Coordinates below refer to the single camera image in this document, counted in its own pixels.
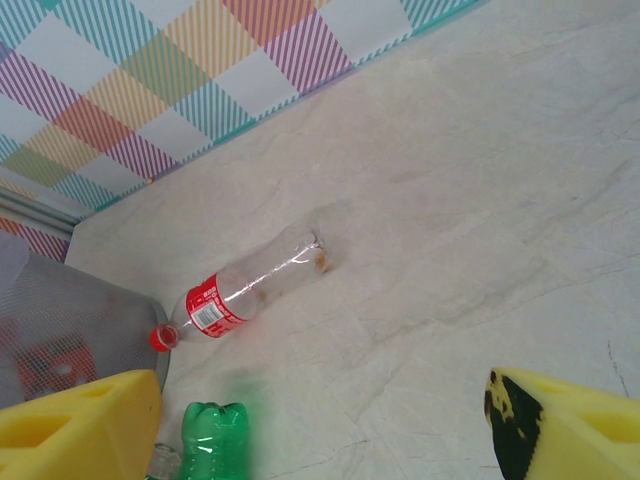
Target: yellow foam block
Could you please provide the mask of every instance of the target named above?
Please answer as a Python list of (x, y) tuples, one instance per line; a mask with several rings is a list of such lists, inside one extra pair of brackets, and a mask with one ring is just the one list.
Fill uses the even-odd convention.
[(494, 368), (484, 410), (506, 480), (640, 479), (640, 401)]
[(136, 370), (0, 411), (0, 480), (140, 480), (162, 397)]

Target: red object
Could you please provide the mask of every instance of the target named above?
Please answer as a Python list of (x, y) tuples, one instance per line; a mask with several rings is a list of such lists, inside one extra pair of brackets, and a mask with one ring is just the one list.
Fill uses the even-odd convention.
[(187, 313), (193, 324), (205, 335), (220, 338), (247, 321), (227, 308), (218, 292), (218, 274), (187, 293)]
[(159, 325), (151, 331), (149, 343), (156, 352), (168, 352), (178, 344), (178, 331), (171, 325)]
[(13, 361), (24, 389), (24, 399), (97, 380), (89, 346), (78, 334), (60, 337), (16, 353)]

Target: red bottle label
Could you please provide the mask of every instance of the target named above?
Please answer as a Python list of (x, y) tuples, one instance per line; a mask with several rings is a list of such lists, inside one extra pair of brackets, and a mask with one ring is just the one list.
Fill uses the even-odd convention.
[(205, 335), (220, 338), (246, 322), (231, 313), (218, 293), (218, 274), (187, 293), (187, 313), (193, 324)]

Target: clear plastic bottle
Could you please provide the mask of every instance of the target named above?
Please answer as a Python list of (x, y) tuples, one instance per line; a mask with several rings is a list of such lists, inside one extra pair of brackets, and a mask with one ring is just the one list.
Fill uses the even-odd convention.
[(269, 243), (182, 295), (169, 323), (151, 333), (151, 345), (166, 352), (181, 340), (219, 338), (330, 269), (318, 229), (290, 225)]
[(176, 450), (164, 443), (156, 443), (144, 480), (178, 480), (181, 463)]

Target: floor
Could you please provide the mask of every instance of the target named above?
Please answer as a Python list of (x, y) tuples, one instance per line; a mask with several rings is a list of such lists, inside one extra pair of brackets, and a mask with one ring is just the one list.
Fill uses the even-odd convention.
[(490, 0), (81, 224), (68, 263), (159, 299), (322, 207), (341, 264), (171, 360), (244, 401), (256, 479), (499, 479), (510, 365), (640, 396), (640, 4)]

